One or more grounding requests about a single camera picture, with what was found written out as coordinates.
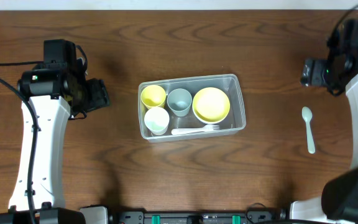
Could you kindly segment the yellow plastic cup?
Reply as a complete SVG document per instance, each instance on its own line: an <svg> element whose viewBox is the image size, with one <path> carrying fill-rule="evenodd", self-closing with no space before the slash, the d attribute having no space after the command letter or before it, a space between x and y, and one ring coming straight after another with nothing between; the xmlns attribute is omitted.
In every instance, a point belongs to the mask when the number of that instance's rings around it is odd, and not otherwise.
<svg viewBox="0 0 358 224"><path fill-rule="evenodd" d="M166 92L159 85L149 85L145 87L140 95L141 102L147 109L165 106Z"/></svg>

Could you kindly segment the pink plastic fork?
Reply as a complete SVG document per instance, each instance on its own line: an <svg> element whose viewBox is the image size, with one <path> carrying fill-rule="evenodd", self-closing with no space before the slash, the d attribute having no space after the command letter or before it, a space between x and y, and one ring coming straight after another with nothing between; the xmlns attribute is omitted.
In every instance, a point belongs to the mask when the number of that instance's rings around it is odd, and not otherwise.
<svg viewBox="0 0 358 224"><path fill-rule="evenodd" d="M191 134L191 133L200 133L200 132L209 132L220 130L220 127L216 124L207 124L202 128L176 128L172 129L172 135L181 135L181 134Z"/></svg>

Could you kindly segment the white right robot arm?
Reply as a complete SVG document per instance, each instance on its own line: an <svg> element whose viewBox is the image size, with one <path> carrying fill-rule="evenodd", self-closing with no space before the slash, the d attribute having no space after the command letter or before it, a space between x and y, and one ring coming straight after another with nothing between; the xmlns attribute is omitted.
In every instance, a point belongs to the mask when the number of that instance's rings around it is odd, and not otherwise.
<svg viewBox="0 0 358 224"><path fill-rule="evenodd" d="M322 86L334 96L345 93L352 116L350 170L329 181L321 196L290 205L291 223L358 223L358 53L330 53L326 59L308 58L301 84Z"/></svg>

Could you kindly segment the yellow plastic bowl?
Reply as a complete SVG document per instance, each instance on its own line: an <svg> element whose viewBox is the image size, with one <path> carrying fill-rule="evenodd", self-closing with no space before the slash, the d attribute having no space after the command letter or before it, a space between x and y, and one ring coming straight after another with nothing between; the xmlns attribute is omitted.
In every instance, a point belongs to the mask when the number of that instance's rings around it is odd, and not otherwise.
<svg viewBox="0 0 358 224"><path fill-rule="evenodd" d="M215 87L203 88L196 93L192 102L193 112L196 111L207 120L228 115L231 109L229 97Z"/></svg>

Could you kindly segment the grey blue plastic cup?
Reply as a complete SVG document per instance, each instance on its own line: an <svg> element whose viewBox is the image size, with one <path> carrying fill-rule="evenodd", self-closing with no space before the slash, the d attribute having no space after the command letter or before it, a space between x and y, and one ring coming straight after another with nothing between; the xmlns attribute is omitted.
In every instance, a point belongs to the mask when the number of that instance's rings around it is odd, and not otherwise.
<svg viewBox="0 0 358 224"><path fill-rule="evenodd" d="M167 104L176 116L184 117L189 113L192 99L192 95L188 90L177 88L168 94Z"/></svg>

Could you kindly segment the mint green plastic spoon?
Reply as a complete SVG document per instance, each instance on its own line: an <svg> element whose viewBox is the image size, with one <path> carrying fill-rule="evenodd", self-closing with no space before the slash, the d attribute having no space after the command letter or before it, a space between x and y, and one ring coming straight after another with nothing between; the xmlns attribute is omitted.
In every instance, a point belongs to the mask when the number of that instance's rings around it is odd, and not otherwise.
<svg viewBox="0 0 358 224"><path fill-rule="evenodd" d="M316 152L316 148L314 144L313 134L311 131L311 120L313 118L313 114L308 107L304 106L302 108L301 115L303 120L305 121L305 126L306 126L306 142L307 142L308 152L310 154L314 154Z"/></svg>

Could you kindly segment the white plastic cup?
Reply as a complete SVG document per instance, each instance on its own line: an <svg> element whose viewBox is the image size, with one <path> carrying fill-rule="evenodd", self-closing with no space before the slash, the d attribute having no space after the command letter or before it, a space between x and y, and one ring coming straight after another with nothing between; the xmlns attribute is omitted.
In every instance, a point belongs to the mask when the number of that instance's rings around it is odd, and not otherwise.
<svg viewBox="0 0 358 224"><path fill-rule="evenodd" d="M168 129L170 122L169 113L161 107L149 109L144 116L146 127L155 135L163 135Z"/></svg>

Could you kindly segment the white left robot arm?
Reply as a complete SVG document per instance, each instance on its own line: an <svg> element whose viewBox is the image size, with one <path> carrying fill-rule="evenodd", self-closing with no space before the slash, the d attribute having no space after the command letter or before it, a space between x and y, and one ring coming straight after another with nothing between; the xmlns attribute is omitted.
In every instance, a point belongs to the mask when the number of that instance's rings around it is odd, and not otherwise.
<svg viewBox="0 0 358 224"><path fill-rule="evenodd" d="M17 88L24 119L19 173L8 211L0 223L108 223L104 206L65 207L62 184L67 122L109 105L102 80L59 70L24 72Z"/></svg>

